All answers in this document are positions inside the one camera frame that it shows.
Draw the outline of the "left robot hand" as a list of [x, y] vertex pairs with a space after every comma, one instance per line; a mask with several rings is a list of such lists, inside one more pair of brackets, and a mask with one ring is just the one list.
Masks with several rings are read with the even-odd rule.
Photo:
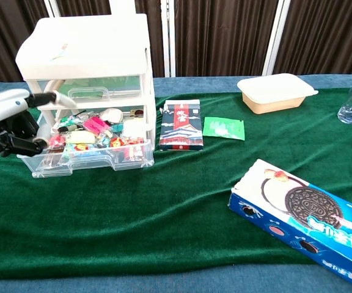
[[69, 109], [76, 103], [55, 90], [45, 93], [30, 93], [25, 89], [11, 89], [0, 92], [0, 155], [10, 154], [35, 156], [48, 147], [48, 141], [41, 135], [29, 108], [37, 108], [48, 103]]

